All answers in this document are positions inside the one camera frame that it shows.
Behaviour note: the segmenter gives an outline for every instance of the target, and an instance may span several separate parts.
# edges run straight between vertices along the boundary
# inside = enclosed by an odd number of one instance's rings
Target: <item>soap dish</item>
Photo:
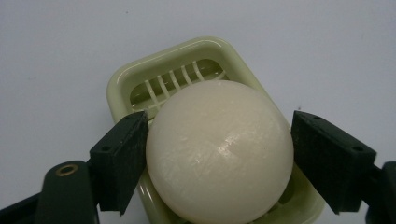
[[[115,122],[128,114],[146,110],[151,123],[175,92],[197,82],[219,79],[243,83],[270,98],[230,44],[205,36],[127,63],[110,79],[107,100]],[[178,217],[161,200],[147,170],[140,177],[137,190],[151,223],[190,223]],[[250,224],[312,223],[323,207],[324,200],[294,164],[281,198],[265,215]]]

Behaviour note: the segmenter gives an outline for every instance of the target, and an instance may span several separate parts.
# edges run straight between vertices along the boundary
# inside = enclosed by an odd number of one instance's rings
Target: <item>green tray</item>
[[[152,122],[175,92],[211,79],[237,81],[270,98],[230,44],[216,37],[199,37],[124,65],[108,83],[107,100],[115,122],[141,110],[148,111]],[[161,200],[147,170],[140,177],[137,189],[151,223],[190,223]],[[324,200],[294,164],[279,201],[250,223],[312,223],[323,207]]]

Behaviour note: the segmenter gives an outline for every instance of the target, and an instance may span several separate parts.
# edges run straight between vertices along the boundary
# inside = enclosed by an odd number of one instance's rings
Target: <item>white surface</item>
[[[228,40],[291,121],[317,114],[396,160],[396,3],[1,1],[0,207],[87,160],[112,127],[106,84],[125,63],[200,35]],[[326,208],[318,223],[362,223]],[[125,216],[148,223],[137,195]]]
[[[192,223],[249,223],[288,185],[289,125],[261,92],[205,81],[173,95],[148,133],[148,173],[163,201]]]

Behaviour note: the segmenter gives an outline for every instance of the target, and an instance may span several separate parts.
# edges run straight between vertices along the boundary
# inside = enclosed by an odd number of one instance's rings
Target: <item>soap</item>
[[[212,80],[166,101],[148,132],[146,156],[154,188],[177,215],[196,224],[242,224],[282,195],[293,144],[271,99]]]

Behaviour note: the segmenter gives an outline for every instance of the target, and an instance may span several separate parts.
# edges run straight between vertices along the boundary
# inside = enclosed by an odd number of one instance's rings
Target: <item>plastic tray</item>
[[[115,122],[140,110],[147,110],[152,120],[172,94],[210,79],[237,81],[269,97],[230,44],[215,37],[200,37],[124,65],[108,83],[107,100]],[[190,223],[161,200],[147,170],[137,189],[151,223]],[[250,223],[312,223],[323,206],[323,199],[294,165],[279,201],[268,213]]]

